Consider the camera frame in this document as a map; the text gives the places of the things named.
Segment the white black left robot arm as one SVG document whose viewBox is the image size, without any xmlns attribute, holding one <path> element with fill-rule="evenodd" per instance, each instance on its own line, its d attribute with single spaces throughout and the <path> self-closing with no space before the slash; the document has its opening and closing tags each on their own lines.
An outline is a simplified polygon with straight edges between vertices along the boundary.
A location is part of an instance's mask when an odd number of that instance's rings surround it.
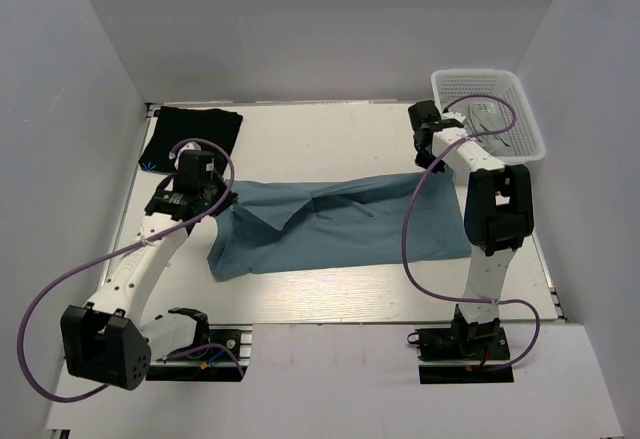
<svg viewBox="0 0 640 439">
<path fill-rule="evenodd" d="M 153 362 L 178 352 L 189 355 L 207 349 L 205 313 L 174 307 L 148 322 L 142 320 L 142 313 L 195 224 L 233 200 L 224 183 L 156 189 L 132 251 L 123 255 L 105 284 L 84 305 L 68 307 L 61 317 L 70 375 L 134 390 Z"/>
</svg>

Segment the black t shirt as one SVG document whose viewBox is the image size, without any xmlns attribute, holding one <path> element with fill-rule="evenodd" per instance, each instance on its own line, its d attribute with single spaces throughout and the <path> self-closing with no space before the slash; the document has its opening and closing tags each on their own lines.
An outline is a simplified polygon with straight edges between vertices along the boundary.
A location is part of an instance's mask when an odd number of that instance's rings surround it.
<svg viewBox="0 0 640 439">
<path fill-rule="evenodd" d="M 154 132 L 138 163 L 143 171 L 171 174 L 176 171 L 169 152 L 188 138 L 204 139 L 231 155 L 243 116 L 222 109 L 182 109 L 163 106 L 157 113 Z"/>
</svg>

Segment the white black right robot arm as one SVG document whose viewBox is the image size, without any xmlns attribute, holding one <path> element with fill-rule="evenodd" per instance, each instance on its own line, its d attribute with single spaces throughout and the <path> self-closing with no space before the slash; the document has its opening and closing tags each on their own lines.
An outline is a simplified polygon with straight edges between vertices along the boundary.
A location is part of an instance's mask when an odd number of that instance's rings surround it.
<svg viewBox="0 0 640 439">
<path fill-rule="evenodd" d="M 492 156 L 461 127 L 419 129 L 414 146 L 422 167 L 444 164 L 466 181 L 463 222 L 472 253 L 456 315 L 471 328 L 496 327 L 507 269 L 534 227 L 530 172 Z"/>
</svg>

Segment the teal blue t shirt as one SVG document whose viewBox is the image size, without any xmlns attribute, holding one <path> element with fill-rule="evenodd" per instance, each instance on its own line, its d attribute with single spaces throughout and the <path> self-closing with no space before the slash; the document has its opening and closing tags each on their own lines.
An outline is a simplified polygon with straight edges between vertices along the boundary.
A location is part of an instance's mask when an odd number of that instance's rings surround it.
<svg viewBox="0 0 640 439">
<path fill-rule="evenodd" d="M 471 246 L 450 175 L 346 182 L 240 181 L 217 219 L 213 277 L 465 258 Z"/>
</svg>

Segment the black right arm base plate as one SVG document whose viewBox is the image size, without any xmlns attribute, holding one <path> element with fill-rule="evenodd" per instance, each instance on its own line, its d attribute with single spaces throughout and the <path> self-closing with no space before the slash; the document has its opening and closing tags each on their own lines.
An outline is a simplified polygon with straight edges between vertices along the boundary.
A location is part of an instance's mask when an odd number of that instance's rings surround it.
<svg viewBox="0 0 640 439">
<path fill-rule="evenodd" d="M 450 328 L 422 328 L 407 335 L 417 349 L 421 385 L 507 384 L 514 382 L 506 333 L 460 346 Z"/>
</svg>

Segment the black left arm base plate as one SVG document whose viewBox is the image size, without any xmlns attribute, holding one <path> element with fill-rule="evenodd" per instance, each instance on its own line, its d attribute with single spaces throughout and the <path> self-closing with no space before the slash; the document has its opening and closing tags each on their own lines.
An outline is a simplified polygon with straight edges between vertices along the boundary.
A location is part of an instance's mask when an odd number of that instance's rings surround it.
<svg viewBox="0 0 640 439">
<path fill-rule="evenodd" d="M 239 383 L 251 357 L 253 327 L 212 325 L 205 337 L 205 349 L 153 363 L 148 382 Z"/>
</svg>

